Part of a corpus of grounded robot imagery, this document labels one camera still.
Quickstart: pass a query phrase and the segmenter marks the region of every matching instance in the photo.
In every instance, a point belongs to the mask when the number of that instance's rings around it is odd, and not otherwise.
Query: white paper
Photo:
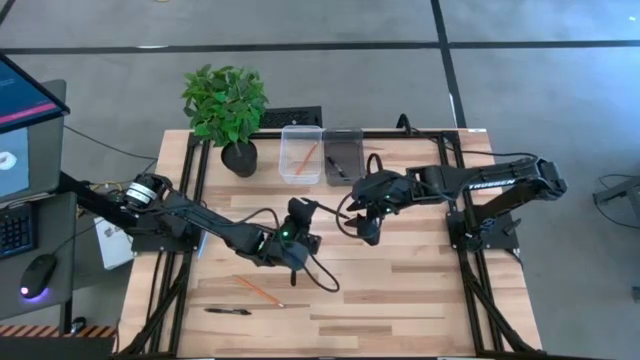
[[[131,237],[101,217],[93,219],[98,233],[104,268],[111,270],[133,259]]]

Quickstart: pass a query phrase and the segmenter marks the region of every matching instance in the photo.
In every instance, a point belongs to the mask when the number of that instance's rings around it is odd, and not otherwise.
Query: gray floor
[[[442,1],[442,7],[452,41],[640,38],[634,0],[467,0]],[[15,4],[0,27],[0,47],[433,41],[433,24],[426,0],[32,0]],[[640,173],[640,49],[456,50],[453,58],[468,126],[489,129],[496,151],[530,151],[556,161],[570,184],[560,201],[517,212],[545,349],[637,358],[640,305],[630,287],[640,285],[638,231],[602,218],[591,193],[602,188],[600,175]],[[392,126],[400,112],[416,126],[453,126],[436,50],[12,59],[39,80],[68,81],[67,124],[146,155],[157,153],[165,129],[187,126],[181,74],[205,63],[255,67],[271,106],[321,105],[327,126]],[[77,178],[124,180],[145,165],[66,134],[63,166]],[[634,221],[624,201],[605,210]],[[114,323],[125,275],[80,290],[77,312]],[[50,310],[7,322],[56,320]]]

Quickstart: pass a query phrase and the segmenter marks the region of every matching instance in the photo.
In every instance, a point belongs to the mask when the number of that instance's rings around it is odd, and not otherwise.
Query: computer mouse
[[[42,294],[57,264],[58,260],[51,254],[39,255],[33,259],[22,274],[20,294],[26,299],[33,299]]]

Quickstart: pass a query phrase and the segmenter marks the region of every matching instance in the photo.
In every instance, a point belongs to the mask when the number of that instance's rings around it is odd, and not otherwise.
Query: green leaves
[[[197,136],[225,146],[248,142],[258,131],[269,100],[257,72],[232,66],[211,70],[211,65],[205,65],[184,77],[183,111]]]

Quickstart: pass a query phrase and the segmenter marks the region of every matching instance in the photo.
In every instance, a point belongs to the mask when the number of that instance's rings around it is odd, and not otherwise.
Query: black pot
[[[222,148],[222,163],[236,175],[249,177],[256,172],[258,167],[258,149],[251,141],[247,144],[238,142],[237,147],[240,153],[234,143],[227,144]]]

